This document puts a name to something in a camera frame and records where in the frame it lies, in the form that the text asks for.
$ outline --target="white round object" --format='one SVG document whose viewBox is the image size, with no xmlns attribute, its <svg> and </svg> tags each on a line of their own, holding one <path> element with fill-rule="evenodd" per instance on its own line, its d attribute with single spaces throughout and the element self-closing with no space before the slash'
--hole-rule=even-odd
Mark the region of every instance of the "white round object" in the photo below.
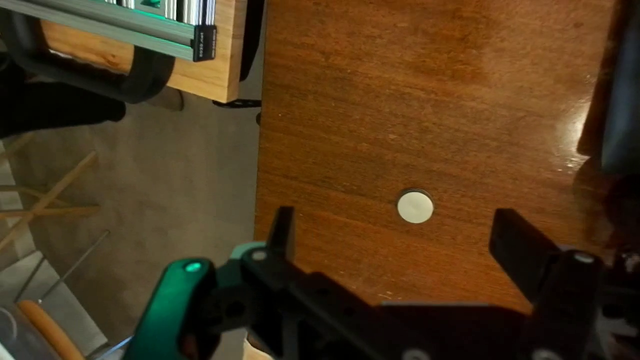
<svg viewBox="0 0 640 360">
<path fill-rule="evenodd" d="M 397 200 L 397 214 L 408 223 L 422 223 L 432 218 L 434 201 L 422 191 L 404 191 Z"/>
</svg>

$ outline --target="wood grain surface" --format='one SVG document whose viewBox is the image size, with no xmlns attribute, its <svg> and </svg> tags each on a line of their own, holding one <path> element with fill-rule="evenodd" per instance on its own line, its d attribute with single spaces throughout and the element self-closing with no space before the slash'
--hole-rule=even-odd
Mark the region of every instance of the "wood grain surface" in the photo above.
<svg viewBox="0 0 640 360">
<path fill-rule="evenodd" d="M 487 253 L 495 207 L 602 249 L 586 136 L 608 0 L 272 0 L 255 235 L 298 210 L 294 259 L 370 302 L 528 307 Z M 396 214 L 408 187 L 434 218 Z"/>
<path fill-rule="evenodd" d="M 236 99 L 240 86 L 244 17 L 246 0 L 217 0 L 216 60 L 178 60 L 168 86 L 217 102 Z M 57 51 L 70 53 L 94 66 L 110 68 L 114 72 L 128 72 L 129 68 L 133 53 L 129 44 L 56 24 L 46 24 L 43 32 L 50 47 Z"/>
</svg>

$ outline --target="wooden table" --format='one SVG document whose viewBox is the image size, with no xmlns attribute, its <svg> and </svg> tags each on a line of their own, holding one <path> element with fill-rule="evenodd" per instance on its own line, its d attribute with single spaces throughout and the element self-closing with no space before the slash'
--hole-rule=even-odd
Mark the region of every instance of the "wooden table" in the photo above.
<svg viewBox="0 0 640 360">
<path fill-rule="evenodd" d="M 528 307 L 487 253 L 516 207 L 602 249 L 605 181 L 580 153 L 608 0 L 272 0 L 255 235 L 298 210 L 294 259 L 370 302 Z M 436 203 L 400 220 L 406 187 Z"/>
<path fill-rule="evenodd" d="M 216 60 L 197 63 L 178 60 L 168 86 L 217 102 L 236 99 L 240 86 L 244 17 L 246 0 L 217 0 Z M 56 24 L 46 24 L 43 30 L 50 47 L 53 49 L 116 72 L 128 72 L 129 68 L 133 51 L 128 44 Z"/>
</svg>

